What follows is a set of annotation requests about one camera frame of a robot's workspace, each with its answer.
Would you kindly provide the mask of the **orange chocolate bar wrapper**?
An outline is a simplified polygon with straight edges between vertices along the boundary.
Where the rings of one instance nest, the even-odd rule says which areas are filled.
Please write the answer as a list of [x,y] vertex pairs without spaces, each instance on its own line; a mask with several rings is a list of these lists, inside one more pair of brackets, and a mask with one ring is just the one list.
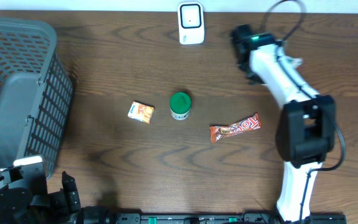
[[210,126],[211,142],[215,143],[224,138],[260,129],[261,127],[262,124],[258,113],[229,126]]

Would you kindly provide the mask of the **green lidded jar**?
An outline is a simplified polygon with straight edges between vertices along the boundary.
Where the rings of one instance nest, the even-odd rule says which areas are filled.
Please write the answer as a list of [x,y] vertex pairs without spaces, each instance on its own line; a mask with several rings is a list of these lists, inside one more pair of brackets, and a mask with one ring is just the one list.
[[176,92],[170,98],[171,116],[176,120],[187,119],[191,112],[191,98],[185,92]]

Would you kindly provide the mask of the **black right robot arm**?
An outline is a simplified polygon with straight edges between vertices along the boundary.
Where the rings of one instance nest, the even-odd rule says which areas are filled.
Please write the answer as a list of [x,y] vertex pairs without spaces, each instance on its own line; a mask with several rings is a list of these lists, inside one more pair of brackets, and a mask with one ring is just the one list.
[[284,41],[251,26],[231,32],[239,68],[247,79],[266,85],[280,108],[275,143],[284,161],[283,182],[273,214],[258,213],[253,223],[313,223],[310,199],[314,181],[339,132],[331,96],[307,84],[285,54]]

